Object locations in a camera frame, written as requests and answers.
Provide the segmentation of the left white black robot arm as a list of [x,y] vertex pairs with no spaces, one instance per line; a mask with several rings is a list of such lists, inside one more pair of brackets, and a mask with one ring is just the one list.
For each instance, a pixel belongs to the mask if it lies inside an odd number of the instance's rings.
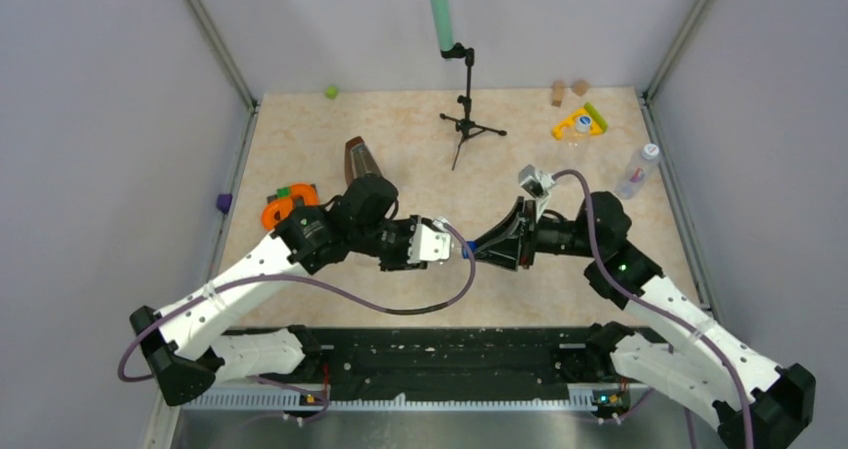
[[242,259],[182,301],[143,306],[130,317],[165,402],[186,404],[217,383],[266,374],[308,382],[319,373],[320,346],[303,326],[231,335],[231,327],[271,296],[306,284],[352,253],[383,271],[421,269],[426,218],[394,219],[398,191],[366,175],[324,205],[295,207]]

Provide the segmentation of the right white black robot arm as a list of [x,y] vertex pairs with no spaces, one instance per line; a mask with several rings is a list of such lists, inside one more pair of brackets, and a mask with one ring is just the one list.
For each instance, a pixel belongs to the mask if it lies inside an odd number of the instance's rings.
[[660,335],[666,348],[620,323],[592,329],[586,370],[600,381],[644,383],[696,414],[728,448],[787,448],[810,425],[816,379],[757,353],[692,302],[627,238],[632,225],[610,192],[594,192],[575,219],[539,216],[520,197],[471,242],[477,261],[528,269],[538,254],[590,258],[590,287]]

